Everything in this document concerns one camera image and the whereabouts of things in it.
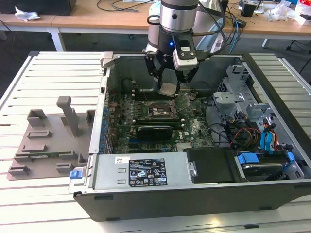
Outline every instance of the white sticker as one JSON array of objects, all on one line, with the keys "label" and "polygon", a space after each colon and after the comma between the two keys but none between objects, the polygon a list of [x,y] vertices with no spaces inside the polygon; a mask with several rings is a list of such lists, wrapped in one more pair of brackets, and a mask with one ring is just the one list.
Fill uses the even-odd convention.
[{"label": "white sticker", "polygon": [[128,164],[129,160],[130,160],[129,156],[126,156],[126,157],[116,157],[115,163],[116,164]]},{"label": "white sticker", "polygon": [[31,159],[41,159],[41,158],[48,158],[47,155],[33,155],[33,156],[29,156],[29,158]]}]

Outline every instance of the black plastic cover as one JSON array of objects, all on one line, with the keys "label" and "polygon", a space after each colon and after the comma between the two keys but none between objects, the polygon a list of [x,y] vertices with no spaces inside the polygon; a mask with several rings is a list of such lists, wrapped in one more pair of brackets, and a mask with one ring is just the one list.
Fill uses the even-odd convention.
[{"label": "black plastic cover", "polygon": [[189,148],[188,162],[193,162],[197,176],[193,183],[235,183],[244,182],[234,160],[234,153],[228,148]]}]

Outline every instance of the gray carpet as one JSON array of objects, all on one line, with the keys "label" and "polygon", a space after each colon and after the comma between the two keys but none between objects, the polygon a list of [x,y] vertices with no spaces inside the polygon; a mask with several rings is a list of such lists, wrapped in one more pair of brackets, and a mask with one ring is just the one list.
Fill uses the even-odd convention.
[{"label": "gray carpet", "polygon": [[[48,33],[18,32],[17,36],[26,47],[14,39],[13,33],[6,33],[8,40],[0,41],[0,96],[20,69],[29,51],[55,51],[53,42],[48,39]],[[129,39],[128,35],[99,34],[97,38],[98,43],[94,44],[93,34],[63,33],[67,51],[141,51],[147,44],[146,35],[135,35],[134,39]],[[300,42],[304,45],[297,43],[298,47],[293,44],[292,49],[287,51],[289,40],[271,40],[268,48],[263,49],[262,39],[242,38],[237,43],[234,53],[274,53],[286,58],[297,71],[300,71],[305,62],[311,58],[311,55],[308,55],[311,44],[306,41]],[[311,62],[302,72],[302,76],[308,82],[311,81]]]}]

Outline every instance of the side panel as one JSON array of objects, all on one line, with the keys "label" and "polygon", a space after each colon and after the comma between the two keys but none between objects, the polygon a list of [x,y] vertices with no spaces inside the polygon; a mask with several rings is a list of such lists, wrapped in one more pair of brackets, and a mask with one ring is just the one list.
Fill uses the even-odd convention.
[{"label": "side panel", "polygon": [[311,183],[82,195],[74,199],[94,221],[276,209],[311,192]]}]

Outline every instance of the computer case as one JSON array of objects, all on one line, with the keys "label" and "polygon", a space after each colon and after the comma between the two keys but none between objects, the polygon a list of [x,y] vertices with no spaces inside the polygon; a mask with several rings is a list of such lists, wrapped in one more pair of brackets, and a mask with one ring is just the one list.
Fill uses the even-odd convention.
[{"label": "computer case", "polygon": [[76,4],[76,0],[0,0],[2,14],[15,13],[15,6],[26,12],[69,16]]}]

